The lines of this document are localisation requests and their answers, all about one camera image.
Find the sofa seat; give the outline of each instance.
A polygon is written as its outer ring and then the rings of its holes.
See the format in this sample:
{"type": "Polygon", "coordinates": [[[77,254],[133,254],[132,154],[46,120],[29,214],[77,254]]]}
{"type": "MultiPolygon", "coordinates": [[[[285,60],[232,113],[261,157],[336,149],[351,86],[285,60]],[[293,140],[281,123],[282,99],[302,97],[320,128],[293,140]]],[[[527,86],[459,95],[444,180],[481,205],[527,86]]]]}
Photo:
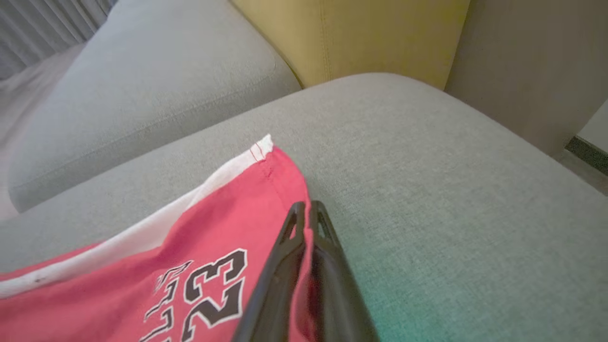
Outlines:
{"type": "Polygon", "coordinates": [[[227,0],[121,0],[33,114],[11,161],[10,198],[24,211],[299,89],[227,0]]]}
{"type": "Polygon", "coordinates": [[[482,113],[391,74],[291,94],[0,225],[0,271],[107,239],[270,133],[328,209],[383,341],[599,341],[608,200],[482,113]]]}

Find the seam stitching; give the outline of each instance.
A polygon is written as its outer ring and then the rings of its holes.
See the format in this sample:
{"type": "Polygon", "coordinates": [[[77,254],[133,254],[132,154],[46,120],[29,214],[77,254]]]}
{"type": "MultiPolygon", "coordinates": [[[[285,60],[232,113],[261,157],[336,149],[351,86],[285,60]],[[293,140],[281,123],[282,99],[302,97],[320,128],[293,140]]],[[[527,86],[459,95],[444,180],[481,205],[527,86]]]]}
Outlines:
{"type": "Polygon", "coordinates": [[[330,53],[327,47],[327,29],[326,29],[326,20],[325,20],[325,10],[324,10],[325,0],[319,0],[319,11],[320,11],[320,19],[321,19],[321,44],[323,46],[323,62],[325,69],[325,81],[331,80],[331,65],[330,65],[330,53]]]}
{"type": "Polygon", "coordinates": [[[223,99],[226,99],[226,98],[229,98],[229,97],[235,96],[235,95],[237,95],[237,94],[247,93],[247,92],[249,92],[249,91],[253,90],[253,89],[255,88],[255,86],[257,86],[257,85],[259,85],[259,84],[262,84],[263,82],[265,82],[265,81],[266,81],[266,80],[268,80],[269,78],[273,77],[273,76],[274,76],[274,74],[275,74],[275,72],[276,72],[276,70],[277,70],[277,68],[276,68],[276,67],[277,67],[277,59],[276,59],[276,57],[275,57],[275,58],[274,58],[274,65],[273,65],[273,67],[272,67],[272,73],[271,73],[270,75],[267,75],[267,76],[263,77],[262,79],[260,79],[259,81],[257,81],[257,82],[255,82],[255,83],[253,83],[252,85],[247,86],[246,88],[240,89],[240,90],[238,90],[238,91],[235,91],[235,92],[230,92],[230,93],[228,93],[228,94],[222,95],[222,96],[217,97],[217,98],[215,98],[215,99],[213,99],[213,100],[211,100],[211,101],[207,101],[207,102],[204,102],[204,103],[200,103],[200,104],[195,105],[195,106],[193,106],[193,107],[190,107],[190,108],[188,108],[188,109],[182,110],[182,111],[180,111],[179,113],[177,113],[177,114],[175,114],[175,115],[173,115],[173,116],[168,116],[168,117],[163,117],[163,118],[161,118],[161,119],[158,119],[158,120],[156,120],[156,121],[154,121],[154,122],[152,122],[152,123],[150,123],[150,124],[148,124],[148,125],[146,125],[146,126],[144,126],[144,127],[138,128],[137,130],[135,130],[135,131],[131,132],[131,133],[130,133],[130,134],[128,134],[128,135],[125,135],[125,136],[122,136],[122,137],[117,138],[117,139],[115,139],[115,140],[112,140],[112,141],[110,141],[110,142],[107,142],[107,143],[103,144],[103,145],[102,145],[100,148],[97,148],[97,149],[95,149],[95,150],[88,151],[88,152],[86,152],[86,153],[84,153],[84,154],[82,154],[82,155],[80,155],[80,156],[78,156],[78,157],[74,157],[74,158],[70,159],[68,162],[66,162],[66,163],[62,164],[61,166],[59,166],[59,167],[57,167],[57,168],[54,168],[53,170],[50,170],[50,171],[44,172],[44,173],[42,173],[42,174],[40,174],[40,175],[37,175],[37,176],[33,177],[31,180],[28,180],[28,181],[23,182],[23,183],[21,183],[21,184],[17,184],[17,185],[15,185],[15,186],[12,186],[12,187],[11,187],[11,189],[17,189],[17,188],[23,187],[23,186],[28,185],[28,184],[30,184],[30,183],[32,183],[32,182],[35,182],[36,180],[39,180],[40,178],[43,178],[43,177],[48,176],[48,175],[50,175],[50,174],[56,173],[56,172],[58,172],[60,169],[63,169],[63,168],[65,168],[66,166],[68,166],[68,165],[70,165],[70,164],[73,164],[73,163],[77,162],[79,159],[82,159],[82,158],[84,158],[84,157],[86,157],[86,156],[88,156],[88,155],[91,155],[91,154],[93,154],[93,153],[96,153],[96,152],[98,152],[99,150],[101,150],[101,149],[103,149],[103,148],[106,148],[106,147],[109,147],[109,146],[111,146],[111,145],[114,145],[114,144],[116,144],[116,143],[118,143],[118,142],[120,142],[120,141],[122,141],[122,140],[124,140],[124,139],[127,139],[127,138],[129,138],[129,137],[131,137],[131,136],[134,136],[135,134],[138,134],[139,132],[144,131],[144,130],[146,130],[146,129],[148,129],[148,128],[151,128],[151,127],[153,127],[153,126],[155,126],[155,125],[161,124],[161,123],[163,123],[163,122],[165,122],[165,121],[169,121],[169,120],[175,120],[177,117],[179,117],[179,116],[183,116],[183,115],[185,115],[185,114],[188,114],[189,112],[191,112],[191,111],[193,111],[193,110],[198,110],[198,109],[201,109],[201,108],[208,108],[208,107],[212,106],[213,104],[215,104],[215,103],[217,103],[217,102],[219,102],[219,101],[221,101],[221,100],[223,100],[223,99]]]}
{"type": "Polygon", "coordinates": [[[281,193],[277,189],[277,185],[274,183],[274,180],[271,178],[271,175],[272,175],[274,169],[269,164],[270,163],[268,162],[268,158],[264,159],[264,164],[260,164],[260,166],[262,166],[262,176],[272,186],[272,190],[274,190],[274,193],[277,195],[278,200],[281,201],[281,204],[283,205],[283,209],[288,211],[291,208],[291,205],[290,206],[286,205],[285,199],[283,198],[283,196],[281,196],[281,193]]]}

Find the white curtain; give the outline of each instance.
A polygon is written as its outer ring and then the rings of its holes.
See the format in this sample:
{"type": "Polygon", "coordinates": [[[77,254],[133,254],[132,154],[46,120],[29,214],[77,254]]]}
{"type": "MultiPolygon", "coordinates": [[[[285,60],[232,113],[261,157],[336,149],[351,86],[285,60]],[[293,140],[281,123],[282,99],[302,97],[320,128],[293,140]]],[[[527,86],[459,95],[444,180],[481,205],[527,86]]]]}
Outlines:
{"type": "Polygon", "coordinates": [[[0,79],[84,43],[116,0],[0,0],[0,79]]]}

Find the yellow leather chair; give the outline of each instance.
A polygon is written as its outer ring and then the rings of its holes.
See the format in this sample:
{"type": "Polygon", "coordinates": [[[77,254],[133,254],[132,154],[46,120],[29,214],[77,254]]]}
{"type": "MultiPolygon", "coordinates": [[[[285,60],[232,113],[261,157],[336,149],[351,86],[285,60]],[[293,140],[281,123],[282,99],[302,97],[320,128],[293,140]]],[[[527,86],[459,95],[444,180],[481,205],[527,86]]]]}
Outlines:
{"type": "Polygon", "coordinates": [[[232,0],[303,87],[393,72],[445,87],[469,0],[232,0]]]}

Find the red jersey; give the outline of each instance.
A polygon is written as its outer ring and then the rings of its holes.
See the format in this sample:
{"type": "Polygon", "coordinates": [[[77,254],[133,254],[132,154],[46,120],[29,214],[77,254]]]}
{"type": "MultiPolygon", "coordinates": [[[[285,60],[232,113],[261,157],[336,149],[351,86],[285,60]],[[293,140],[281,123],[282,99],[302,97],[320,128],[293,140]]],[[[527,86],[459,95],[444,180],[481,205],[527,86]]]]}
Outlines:
{"type": "MultiPolygon", "coordinates": [[[[229,341],[298,201],[304,177],[266,136],[117,236],[2,275],[0,340],[229,341]]],[[[308,248],[290,340],[312,338],[310,260],[308,248]]]]}

